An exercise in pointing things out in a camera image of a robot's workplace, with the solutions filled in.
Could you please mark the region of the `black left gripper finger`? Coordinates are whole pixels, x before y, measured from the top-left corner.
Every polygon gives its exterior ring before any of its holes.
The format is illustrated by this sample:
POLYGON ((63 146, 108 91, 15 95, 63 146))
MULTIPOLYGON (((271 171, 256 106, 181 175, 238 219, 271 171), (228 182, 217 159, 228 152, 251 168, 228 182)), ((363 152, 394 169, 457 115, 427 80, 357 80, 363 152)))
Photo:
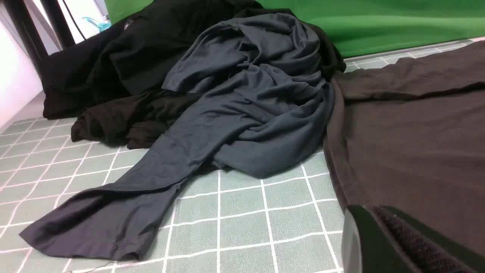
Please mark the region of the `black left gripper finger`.
POLYGON ((392 206, 344 212, 345 273, 483 273, 484 257, 392 206))

